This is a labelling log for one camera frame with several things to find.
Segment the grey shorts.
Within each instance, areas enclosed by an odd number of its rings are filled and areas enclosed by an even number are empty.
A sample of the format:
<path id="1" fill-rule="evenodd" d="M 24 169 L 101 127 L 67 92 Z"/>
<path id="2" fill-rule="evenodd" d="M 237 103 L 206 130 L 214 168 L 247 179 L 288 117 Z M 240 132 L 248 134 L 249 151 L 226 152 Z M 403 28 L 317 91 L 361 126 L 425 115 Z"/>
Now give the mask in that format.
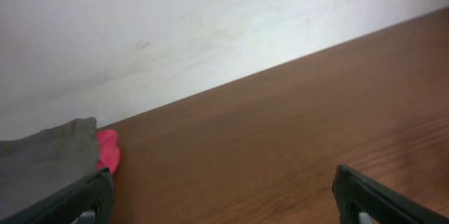
<path id="1" fill-rule="evenodd" d="M 1 218 L 31 206 L 96 170 L 97 121 L 75 119 L 1 142 Z"/>

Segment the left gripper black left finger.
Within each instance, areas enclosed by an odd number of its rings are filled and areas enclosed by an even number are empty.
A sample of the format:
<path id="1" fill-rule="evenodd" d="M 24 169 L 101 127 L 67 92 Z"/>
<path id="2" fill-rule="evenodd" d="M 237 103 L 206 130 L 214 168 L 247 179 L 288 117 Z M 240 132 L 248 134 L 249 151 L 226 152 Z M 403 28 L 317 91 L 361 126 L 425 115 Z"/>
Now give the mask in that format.
<path id="1" fill-rule="evenodd" d="M 1 222 L 5 224 L 108 224 L 113 207 L 112 174 L 108 168 L 102 168 Z"/>

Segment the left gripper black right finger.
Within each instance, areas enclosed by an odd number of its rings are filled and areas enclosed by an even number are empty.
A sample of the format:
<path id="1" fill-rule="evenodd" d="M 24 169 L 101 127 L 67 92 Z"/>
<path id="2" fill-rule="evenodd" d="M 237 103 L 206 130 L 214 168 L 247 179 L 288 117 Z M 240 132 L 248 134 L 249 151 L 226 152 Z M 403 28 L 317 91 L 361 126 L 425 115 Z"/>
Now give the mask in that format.
<path id="1" fill-rule="evenodd" d="M 333 195 L 341 223 L 448 223 L 436 213 L 346 165 L 336 169 Z"/>

